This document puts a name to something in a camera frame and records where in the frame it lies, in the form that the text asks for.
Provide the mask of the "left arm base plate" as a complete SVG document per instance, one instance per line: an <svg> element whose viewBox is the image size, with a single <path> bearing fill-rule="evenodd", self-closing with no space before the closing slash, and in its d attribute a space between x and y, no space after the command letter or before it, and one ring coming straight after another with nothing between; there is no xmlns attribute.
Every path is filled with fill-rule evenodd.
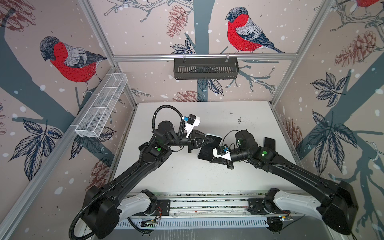
<svg viewBox="0 0 384 240"><path fill-rule="evenodd" d="M169 216L171 208L170 200L152 201L149 208L144 212L145 216Z"/></svg>

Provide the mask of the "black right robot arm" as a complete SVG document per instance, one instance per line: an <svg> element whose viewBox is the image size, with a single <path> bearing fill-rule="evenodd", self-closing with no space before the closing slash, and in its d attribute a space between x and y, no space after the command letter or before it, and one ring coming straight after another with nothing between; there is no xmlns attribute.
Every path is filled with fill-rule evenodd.
<svg viewBox="0 0 384 240"><path fill-rule="evenodd" d="M358 203L353 187L341 181L336 183L319 177L291 163L276 152L276 141L266 137L264 146L259 146L254 136L247 130L235 134L235 148L213 142L208 146L212 154L211 163L233 168L234 162L247 161L256 169L279 176L312 196L312 200L299 200L297 197L280 197L282 191L271 189L272 199L267 209L292 210L311 215L322 220L334 231L352 234L352 227L358 212Z"/></svg>

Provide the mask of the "phone with black screen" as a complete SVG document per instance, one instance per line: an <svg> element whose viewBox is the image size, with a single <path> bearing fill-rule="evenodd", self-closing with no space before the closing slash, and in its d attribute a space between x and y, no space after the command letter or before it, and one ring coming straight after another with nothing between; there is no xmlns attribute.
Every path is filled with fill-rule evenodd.
<svg viewBox="0 0 384 240"><path fill-rule="evenodd" d="M212 161L214 159L213 149L216 149L218 146L218 144L207 144L201 147L198 159L209 162Z"/></svg>

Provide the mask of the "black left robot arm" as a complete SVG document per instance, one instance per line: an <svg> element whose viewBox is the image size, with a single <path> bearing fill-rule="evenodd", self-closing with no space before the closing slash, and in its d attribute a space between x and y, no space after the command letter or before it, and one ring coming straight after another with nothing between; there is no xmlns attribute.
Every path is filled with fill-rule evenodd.
<svg viewBox="0 0 384 240"><path fill-rule="evenodd" d="M172 109L180 117L178 131L170 121L162 121L155 125L157 114L162 109ZM75 227L82 220L91 230L82 240L92 236L103 239L108 236L118 223L138 213L151 214L156 209L157 197L148 190L141 191L134 197L127 194L148 174L158 169L172 154L172 146L188 148L188 151L199 149L209 141L204 133L194 130L201 119L193 114L185 117L173 106L162 105L155 110L152 118L152 137L139 147L139 159L121 175L101 188L91 187L84 199L82 209L77 213L69 228L69 238L79 239L75 235Z"/></svg>

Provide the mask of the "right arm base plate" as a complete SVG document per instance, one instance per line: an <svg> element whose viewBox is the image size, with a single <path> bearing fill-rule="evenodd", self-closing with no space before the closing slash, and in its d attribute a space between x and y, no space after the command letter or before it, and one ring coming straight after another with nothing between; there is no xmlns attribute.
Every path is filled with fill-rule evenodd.
<svg viewBox="0 0 384 240"><path fill-rule="evenodd" d="M280 209L272 200L248 199L247 211L252 215L290 215L290 211Z"/></svg>

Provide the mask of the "pale green phone case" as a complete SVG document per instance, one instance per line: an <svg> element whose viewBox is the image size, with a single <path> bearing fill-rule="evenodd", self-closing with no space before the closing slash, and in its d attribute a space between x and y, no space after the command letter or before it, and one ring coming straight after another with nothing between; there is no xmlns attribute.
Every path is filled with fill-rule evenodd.
<svg viewBox="0 0 384 240"><path fill-rule="evenodd" d="M217 148L222 142L222 137L219 136L207 134L206 138L208 138L207 148Z"/></svg>

